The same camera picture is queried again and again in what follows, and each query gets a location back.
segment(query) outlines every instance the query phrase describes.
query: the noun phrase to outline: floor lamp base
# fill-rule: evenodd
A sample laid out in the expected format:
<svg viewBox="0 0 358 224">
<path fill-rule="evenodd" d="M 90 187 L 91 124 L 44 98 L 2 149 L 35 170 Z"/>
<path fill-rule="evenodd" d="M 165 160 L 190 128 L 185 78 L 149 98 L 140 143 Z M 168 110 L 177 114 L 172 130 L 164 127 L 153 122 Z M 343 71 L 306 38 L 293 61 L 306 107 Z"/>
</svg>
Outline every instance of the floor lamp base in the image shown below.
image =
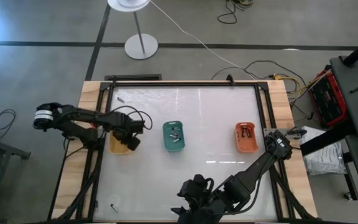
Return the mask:
<svg viewBox="0 0 358 224">
<path fill-rule="evenodd" d="M 125 52 L 133 59 L 143 60 L 153 56 L 158 49 L 157 40 L 148 34 L 142 34 L 144 53 L 140 43 L 139 35 L 133 35 L 125 43 Z"/>
</svg>

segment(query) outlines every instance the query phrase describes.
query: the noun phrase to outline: gray floor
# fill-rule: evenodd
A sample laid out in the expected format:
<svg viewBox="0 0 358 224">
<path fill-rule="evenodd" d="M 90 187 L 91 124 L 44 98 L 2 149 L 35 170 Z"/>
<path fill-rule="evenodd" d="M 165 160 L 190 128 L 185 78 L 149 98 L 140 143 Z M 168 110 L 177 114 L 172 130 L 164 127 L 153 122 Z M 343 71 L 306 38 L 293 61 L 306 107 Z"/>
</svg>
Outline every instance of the gray floor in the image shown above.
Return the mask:
<svg viewBox="0 0 358 224">
<path fill-rule="evenodd" d="M 237 14 L 236 25 L 220 24 L 224 1 L 155 2 L 185 30 L 206 43 L 276 45 L 358 45 L 358 1 L 273 0 L 255 1 Z M 94 42 L 106 8 L 105 0 L 0 0 L 0 40 Z M 141 29 L 161 43 L 195 43 L 182 34 L 153 5 L 139 12 Z M 125 42 L 135 33 L 133 16 L 111 11 L 104 42 Z M 91 58 L 92 47 L 0 46 L 0 111 L 12 108 L 17 119 L 2 142 L 31 151 L 30 160 L 12 160 L 0 189 L 0 218 L 10 223 L 45 220 L 62 163 L 63 138 L 59 131 L 34 130 L 35 107 L 49 101 L 76 105 Z M 274 60 L 299 73 L 306 82 L 339 51 L 215 50 L 241 66 L 254 60 Z M 164 80 L 208 80 L 230 65 L 205 49 L 159 49 L 150 59 L 130 59 L 122 48 L 100 50 L 92 80 L 105 75 L 161 73 Z M 285 72 L 270 64 L 251 69 L 260 77 Z M 236 79 L 249 79 L 226 70 Z M 293 83 L 287 83 L 291 90 Z M 313 108 L 308 97 L 297 105 L 306 114 Z M 314 120 L 293 110 L 297 126 L 317 127 Z M 358 223 L 358 202 L 342 198 L 347 191 L 341 175 L 310 177 L 318 214 L 324 220 Z"/>
</svg>

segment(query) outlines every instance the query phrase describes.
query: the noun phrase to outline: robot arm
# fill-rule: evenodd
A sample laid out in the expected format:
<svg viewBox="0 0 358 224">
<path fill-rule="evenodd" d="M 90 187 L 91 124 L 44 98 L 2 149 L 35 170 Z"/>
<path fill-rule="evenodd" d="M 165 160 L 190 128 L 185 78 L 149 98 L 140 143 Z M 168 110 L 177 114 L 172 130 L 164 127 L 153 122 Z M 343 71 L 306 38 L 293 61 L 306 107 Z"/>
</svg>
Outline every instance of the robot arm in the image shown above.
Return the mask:
<svg viewBox="0 0 358 224">
<path fill-rule="evenodd" d="M 266 152 L 247 170 L 231 175 L 214 191 L 212 191 L 213 180 L 204 179 L 200 174 L 195 175 L 193 180 L 187 180 L 182 185 L 178 196 L 183 197 L 189 203 L 189 209 L 186 210 L 183 207 L 171 209 L 179 215 L 178 224 L 219 223 L 223 215 L 235 215 L 248 211 L 250 207 L 245 210 L 241 209 L 249 202 L 257 181 L 274 166 L 276 161 L 291 157 L 290 141 L 280 131 L 270 133 L 265 138 L 265 144 Z"/>
<path fill-rule="evenodd" d="M 127 145 L 130 150 L 135 150 L 139 145 L 140 140 L 136 138 L 136 134 L 142 134 L 144 127 L 144 121 L 134 121 L 124 113 L 116 111 L 99 113 L 59 103 L 45 103 L 38 106 L 33 127 L 44 131 L 50 128 L 59 129 L 66 138 L 78 137 L 88 149 L 99 144 L 97 129 L 83 128 L 72 121 L 102 126 L 105 131 L 112 131 L 113 136 Z"/>
</svg>

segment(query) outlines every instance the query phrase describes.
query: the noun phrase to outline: orange basket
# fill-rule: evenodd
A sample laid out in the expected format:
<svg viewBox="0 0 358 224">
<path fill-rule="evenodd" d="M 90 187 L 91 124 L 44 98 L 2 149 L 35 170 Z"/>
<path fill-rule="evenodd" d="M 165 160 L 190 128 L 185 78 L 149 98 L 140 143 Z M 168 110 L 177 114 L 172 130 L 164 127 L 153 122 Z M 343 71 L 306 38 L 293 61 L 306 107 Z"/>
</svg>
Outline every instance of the orange basket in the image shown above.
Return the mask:
<svg viewBox="0 0 358 224">
<path fill-rule="evenodd" d="M 237 150 L 241 153 L 258 151 L 258 144 L 255 138 L 255 125 L 251 122 L 240 122 L 236 124 L 234 135 L 236 138 Z"/>
</svg>

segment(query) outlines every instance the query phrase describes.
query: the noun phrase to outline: white round lamp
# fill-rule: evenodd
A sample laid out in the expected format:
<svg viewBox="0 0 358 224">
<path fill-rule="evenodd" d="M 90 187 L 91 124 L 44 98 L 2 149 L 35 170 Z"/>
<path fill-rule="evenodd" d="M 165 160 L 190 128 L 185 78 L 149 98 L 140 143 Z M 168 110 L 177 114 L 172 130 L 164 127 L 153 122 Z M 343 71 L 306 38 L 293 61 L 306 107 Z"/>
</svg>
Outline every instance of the white round lamp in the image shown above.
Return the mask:
<svg viewBox="0 0 358 224">
<path fill-rule="evenodd" d="M 111 8 L 120 12 L 133 12 L 137 27 L 137 34 L 125 42 L 125 52 L 133 59 L 147 59 L 153 56 L 158 49 L 157 40 L 148 34 L 140 32 L 136 11 L 143 9 L 150 0 L 108 0 Z"/>
</svg>

